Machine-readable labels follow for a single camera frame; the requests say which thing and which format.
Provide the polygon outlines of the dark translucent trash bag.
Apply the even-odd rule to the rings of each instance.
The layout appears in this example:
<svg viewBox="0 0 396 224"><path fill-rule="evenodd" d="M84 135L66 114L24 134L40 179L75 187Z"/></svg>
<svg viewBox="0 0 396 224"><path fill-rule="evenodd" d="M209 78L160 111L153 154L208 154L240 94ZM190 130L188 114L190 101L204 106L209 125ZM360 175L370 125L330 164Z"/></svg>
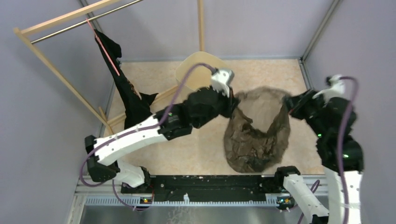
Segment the dark translucent trash bag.
<svg viewBox="0 0 396 224"><path fill-rule="evenodd" d="M236 93L238 106L225 130L228 165L238 173L262 173L280 163L291 132L284 97L291 93L261 86Z"/></svg>

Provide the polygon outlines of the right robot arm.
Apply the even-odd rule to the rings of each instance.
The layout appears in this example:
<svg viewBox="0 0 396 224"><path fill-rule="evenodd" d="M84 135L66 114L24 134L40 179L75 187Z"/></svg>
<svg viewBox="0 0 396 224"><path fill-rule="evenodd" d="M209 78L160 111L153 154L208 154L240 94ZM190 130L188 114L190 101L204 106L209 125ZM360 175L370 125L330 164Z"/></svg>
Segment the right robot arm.
<svg viewBox="0 0 396 224"><path fill-rule="evenodd" d="M356 120L350 100L308 90L300 95L283 97L289 115L304 120L317 136L316 148L324 167L328 189L325 207L304 182L294 166L279 167L274 187L288 192L309 224L361 223L360 186L363 177L363 151L350 135Z"/></svg>

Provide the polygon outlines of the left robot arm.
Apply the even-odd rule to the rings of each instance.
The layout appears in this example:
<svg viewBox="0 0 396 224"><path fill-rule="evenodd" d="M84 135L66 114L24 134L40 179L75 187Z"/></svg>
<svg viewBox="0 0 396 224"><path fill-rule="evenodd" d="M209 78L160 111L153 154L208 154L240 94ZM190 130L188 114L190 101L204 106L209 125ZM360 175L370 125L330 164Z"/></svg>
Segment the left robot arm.
<svg viewBox="0 0 396 224"><path fill-rule="evenodd" d="M105 138L85 138L89 151L84 165L92 187L117 180L144 193L150 186L150 174L144 167L122 164L119 159L146 146L167 142L191 134L219 115L230 118L239 99L212 87L200 88L182 103L169 105L141 123Z"/></svg>

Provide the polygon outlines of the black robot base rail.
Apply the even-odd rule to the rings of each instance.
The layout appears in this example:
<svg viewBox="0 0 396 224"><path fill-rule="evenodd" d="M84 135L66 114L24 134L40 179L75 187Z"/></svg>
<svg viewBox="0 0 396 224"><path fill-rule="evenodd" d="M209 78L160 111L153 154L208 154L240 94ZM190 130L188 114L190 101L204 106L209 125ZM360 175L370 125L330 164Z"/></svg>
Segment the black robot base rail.
<svg viewBox="0 0 396 224"><path fill-rule="evenodd" d="M152 175L139 187L121 187L122 194L148 194L155 202L263 202L286 190L272 175Z"/></svg>

